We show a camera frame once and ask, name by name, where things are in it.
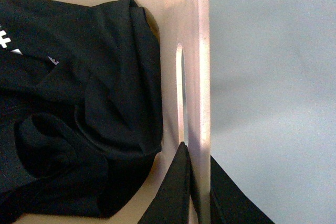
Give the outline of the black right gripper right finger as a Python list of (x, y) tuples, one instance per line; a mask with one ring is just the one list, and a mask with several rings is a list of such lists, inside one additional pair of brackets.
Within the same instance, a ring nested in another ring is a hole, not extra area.
[(211, 157), (211, 223), (273, 223)]

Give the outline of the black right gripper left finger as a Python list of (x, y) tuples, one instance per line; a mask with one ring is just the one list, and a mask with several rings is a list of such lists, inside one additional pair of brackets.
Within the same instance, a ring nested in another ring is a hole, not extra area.
[(180, 143), (167, 173), (139, 223), (188, 223), (190, 208), (190, 156)]

